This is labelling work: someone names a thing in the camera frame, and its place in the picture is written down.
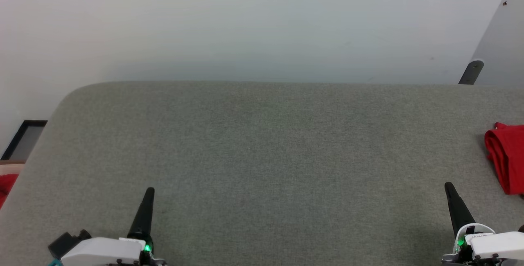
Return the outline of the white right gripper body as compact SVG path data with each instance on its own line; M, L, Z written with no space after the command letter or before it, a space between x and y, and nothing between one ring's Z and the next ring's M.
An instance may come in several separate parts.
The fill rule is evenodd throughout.
M456 230L453 250L441 258L444 266L514 266L524 260L523 227L497 234L480 223Z

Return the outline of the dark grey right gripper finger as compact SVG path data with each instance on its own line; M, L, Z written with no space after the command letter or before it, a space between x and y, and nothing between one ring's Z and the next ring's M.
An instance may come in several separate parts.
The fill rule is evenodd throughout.
M444 184L444 191L447 195L447 204L453 232L455 237L457 237L463 226L476 223L476 221L471 215L462 197L457 193L452 182L446 182Z

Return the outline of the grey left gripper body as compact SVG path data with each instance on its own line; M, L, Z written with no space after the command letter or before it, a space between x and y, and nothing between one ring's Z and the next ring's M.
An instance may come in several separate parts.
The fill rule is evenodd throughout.
M144 240L95 237L79 242L61 257L63 266L166 266Z

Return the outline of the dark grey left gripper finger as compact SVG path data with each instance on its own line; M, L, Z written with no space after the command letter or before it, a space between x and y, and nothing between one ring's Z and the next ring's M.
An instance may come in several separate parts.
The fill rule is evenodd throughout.
M148 187L133 219L127 238L143 240L152 244L151 225L155 199L155 188Z

